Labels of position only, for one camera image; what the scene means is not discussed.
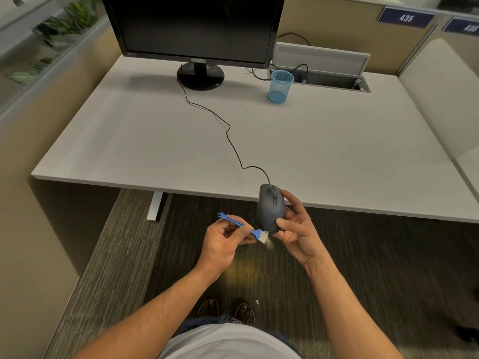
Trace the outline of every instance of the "monitor base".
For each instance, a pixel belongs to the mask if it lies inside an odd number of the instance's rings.
[[[176,72],[176,77],[191,90],[213,90],[223,83],[225,74],[214,64],[185,63]]]

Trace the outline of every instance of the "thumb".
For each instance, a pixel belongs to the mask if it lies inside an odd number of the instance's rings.
[[[306,235],[306,229],[303,227],[302,224],[298,224],[281,218],[276,219],[276,224],[278,224],[278,227],[280,227],[284,231],[293,232],[297,235]]]
[[[228,238],[228,241],[231,241],[235,247],[237,247],[243,239],[245,239],[248,234],[250,234],[253,230],[253,227],[249,224],[243,225],[243,227],[239,227],[236,229],[233,234]]]

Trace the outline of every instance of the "blue sign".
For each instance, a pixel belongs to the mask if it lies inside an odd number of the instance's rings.
[[[453,17],[447,25],[444,26],[443,31],[479,36],[479,21]]]
[[[377,21],[424,29],[435,15],[431,12],[386,6]]]

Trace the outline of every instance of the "blue mesh pen holder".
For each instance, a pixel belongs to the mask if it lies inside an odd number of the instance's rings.
[[[289,87],[295,81],[294,76],[285,70],[271,73],[271,84],[268,99],[273,103],[283,103],[288,96]]]

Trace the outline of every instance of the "left hand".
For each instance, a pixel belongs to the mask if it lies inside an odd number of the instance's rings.
[[[236,247],[241,244],[256,243],[256,239],[250,234],[253,230],[251,225],[235,215],[228,215],[228,217],[243,223],[243,227],[238,227],[224,219],[210,225],[195,267],[210,277],[212,282],[233,262]]]

